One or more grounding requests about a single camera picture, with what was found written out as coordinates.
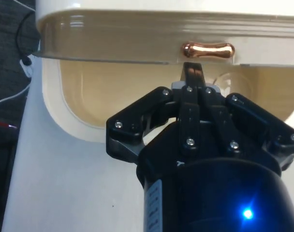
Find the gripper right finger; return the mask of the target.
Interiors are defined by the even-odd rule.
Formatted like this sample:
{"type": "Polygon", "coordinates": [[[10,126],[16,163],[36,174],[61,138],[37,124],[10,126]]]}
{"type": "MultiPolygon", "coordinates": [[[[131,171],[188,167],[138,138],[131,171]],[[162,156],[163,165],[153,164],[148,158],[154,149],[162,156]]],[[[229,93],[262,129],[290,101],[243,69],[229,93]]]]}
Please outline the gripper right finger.
{"type": "Polygon", "coordinates": [[[195,164],[214,160],[257,163],[285,171],[294,160],[294,129],[241,94],[223,97],[207,87],[201,64],[192,65],[199,107],[195,164]]]}

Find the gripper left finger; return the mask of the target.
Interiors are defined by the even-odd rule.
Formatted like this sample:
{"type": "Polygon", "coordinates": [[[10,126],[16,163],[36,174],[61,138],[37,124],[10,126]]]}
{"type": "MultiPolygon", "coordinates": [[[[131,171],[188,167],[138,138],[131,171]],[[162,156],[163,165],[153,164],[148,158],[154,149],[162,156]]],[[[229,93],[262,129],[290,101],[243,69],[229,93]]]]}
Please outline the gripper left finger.
{"type": "Polygon", "coordinates": [[[172,88],[157,87],[106,122],[106,152],[118,160],[137,160],[145,144],[143,138],[169,119],[173,131],[162,131],[164,139],[157,139],[157,150],[168,151],[173,146],[177,153],[193,156],[199,149],[201,65],[185,62],[182,82],[172,88]]]}

